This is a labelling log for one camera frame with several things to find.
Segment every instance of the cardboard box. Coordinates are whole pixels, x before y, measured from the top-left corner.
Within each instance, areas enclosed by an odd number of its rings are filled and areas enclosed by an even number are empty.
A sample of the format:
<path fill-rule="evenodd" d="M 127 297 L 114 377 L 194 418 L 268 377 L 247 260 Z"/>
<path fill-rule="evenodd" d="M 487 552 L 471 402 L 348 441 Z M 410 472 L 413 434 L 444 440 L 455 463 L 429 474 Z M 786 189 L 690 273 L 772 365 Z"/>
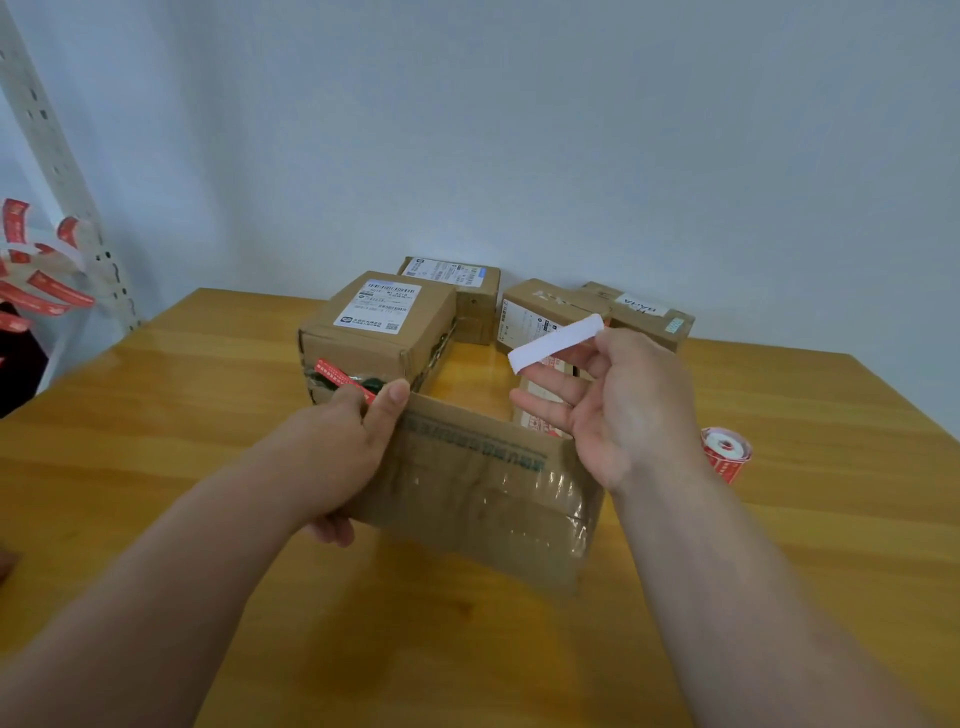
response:
<path fill-rule="evenodd" d="M 591 291 L 529 279 L 503 292 L 496 347 L 507 353 L 591 313 L 610 319 L 610 303 Z"/>
<path fill-rule="evenodd" d="M 303 370 L 323 358 L 352 376 L 405 378 L 419 389 L 456 323 L 456 291 L 368 271 L 300 326 Z"/>
<path fill-rule="evenodd" d="M 315 403 L 332 392 L 308 382 Z M 360 522 L 573 591 L 603 488 L 572 440 L 412 394 L 370 484 L 344 507 Z"/>
<path fill-rule="evenodd" d="M 457 288 L 456 341 L 487 345 L 496 327 L 500 269 L 408 255 L 397 271 L 402 276 L 437 280 Z"/>
<path fill-rule="evenodd" d="M 631 328 L 645 333 L 662 347 L 675 352 L 693 328 L 696 317 L 669 304 L 644 300 L 603 283 L 585 283 L 588 291 L 611 307 L 611 326 Z"/>
<path fill-rule="evenodd" d="M 420 285 L 421 290 L 407 303 L 387 303 L 407 308 L 397 333 L 388 334 L 380 329 L 397 323 L 398 315 L 366 324 L 371 314 L 354 304 L 360 294 L 375 298 L 380 290 L 375 286 L 393 282 L 400 283 L 396 297 L 401 301 L 404 287 Z M 301 326 L 301 360 L 315 403 L 333 396 L 314 376 L 319 358 L 352 376 L 405 376 L 415 390 L 376 475 L 345 511 L 360 522 L 461 553 L 530 584 L 569 591 L 576 586 L 604 497 L 573 441 L 416 391 L 440 370 L 451 349 L 444 332 L 454 320 L 454 298 L 453 287 L 445 283 L 366 273 Z M 351 321 L 342 321 L 345 317 Z M 376 324 L 377 330 L 351 328 L 353 319 Z"/>
<path fill-rule="evenodd" d="M 564 374 L 575 375 L 577 373 L 577 370 L 574 366 L 567 364 L 565 361 L 558 359 L 556 356 L 547 356 L 542 360 L 542 363 L 546 364 L 548 367 L 554 367 Z M 553 392 L 548 392 L 538 384 L 534 384 L 526 376 L 522 376 L 520 378 L 518 388 L 526 390 L 527 392 L 530 392 L 531 394 L 534 394 L 537 397 L 541 397 L 545 400 L 563 401 L 557 397 L 557 395 L 553 394 Z M 570 435 L 568 435 L 566 432 L 557 429 L 550 423 L 541 420 L 539 417 L 531 415 L 529 412 L 526 412 L 519 407 L 514 407 L 514 423 L 520 425 L 521 427 L 532 429 L 535 432 L 542 432 L 547 435 L 552 435 L 553 437 L 570 437 Z"/>

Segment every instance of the right hand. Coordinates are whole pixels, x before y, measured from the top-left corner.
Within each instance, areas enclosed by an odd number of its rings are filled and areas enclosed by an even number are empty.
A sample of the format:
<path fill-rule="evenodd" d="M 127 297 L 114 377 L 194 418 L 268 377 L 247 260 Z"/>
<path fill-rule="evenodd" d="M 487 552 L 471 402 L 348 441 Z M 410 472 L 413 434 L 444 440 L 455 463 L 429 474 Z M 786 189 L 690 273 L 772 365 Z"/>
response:
<path fill-rule="evenodd" d="M 573 435 L 584 467 L 607 490 L 620 491 L 631 473 L 706 465 L 690 375 L 675 354 L 635 331 L 605 328 L 555 356 L 594 381 L 532 364 L 521 373 L 563 402 L 519 389 L 510 399 Z"/>

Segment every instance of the wall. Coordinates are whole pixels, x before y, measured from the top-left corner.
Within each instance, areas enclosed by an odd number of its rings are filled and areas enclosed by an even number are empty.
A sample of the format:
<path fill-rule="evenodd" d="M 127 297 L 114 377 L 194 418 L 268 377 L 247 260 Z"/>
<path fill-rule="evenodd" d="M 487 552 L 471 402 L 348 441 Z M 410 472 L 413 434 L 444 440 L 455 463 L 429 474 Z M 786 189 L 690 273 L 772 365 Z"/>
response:
<path fill-rule="evenodd" d="M 956 3 L 9 4 L 148 310 L 466 258 L 852 352 L 960 434 Z"/>

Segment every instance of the wooden table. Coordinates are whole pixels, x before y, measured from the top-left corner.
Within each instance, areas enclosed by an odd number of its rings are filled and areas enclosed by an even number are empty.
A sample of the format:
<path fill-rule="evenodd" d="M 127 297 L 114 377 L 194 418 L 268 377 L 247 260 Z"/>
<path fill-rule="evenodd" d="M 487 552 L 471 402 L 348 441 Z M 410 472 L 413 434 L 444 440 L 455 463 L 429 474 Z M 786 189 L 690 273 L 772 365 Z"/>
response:
<path fill-rule="evenodd" d="M 0 422 L 8 657 L 170 502 L 307 404 L 315 302 L 201 290 Z M 849 356 L 691 341 L 703 425 L 756 449 L 736 492 L 812 591 L 960 718 L 960 445 Z M 508 418 L 492 348 L 434 394 Z M 253 595 L 201 725 L 666 725 L 689 719 L 608 507 L 572 598 L 359 527 L 298 535 Z"/>

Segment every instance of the white paper strip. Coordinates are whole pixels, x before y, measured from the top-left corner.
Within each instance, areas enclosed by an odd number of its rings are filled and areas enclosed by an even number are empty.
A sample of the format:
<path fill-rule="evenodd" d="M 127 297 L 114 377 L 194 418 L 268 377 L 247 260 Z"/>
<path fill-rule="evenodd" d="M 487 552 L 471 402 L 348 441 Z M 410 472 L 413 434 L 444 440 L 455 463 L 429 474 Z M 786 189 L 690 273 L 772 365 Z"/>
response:
<path fill-rule="evenodd" d="M 598 313 L 592 313 L 586 319 L 576 321 L 569 326 L 558 328 L 556 331 L 534 339 L 529 344 L 517 347 L 507 354 L 514 374 L 518 374 L 524 367 L 529 367 L 546 356 L 555 354 L 567 347 L 576 346 L 582 341 L 596 336 L 603 330 L 603 318 Z"/>

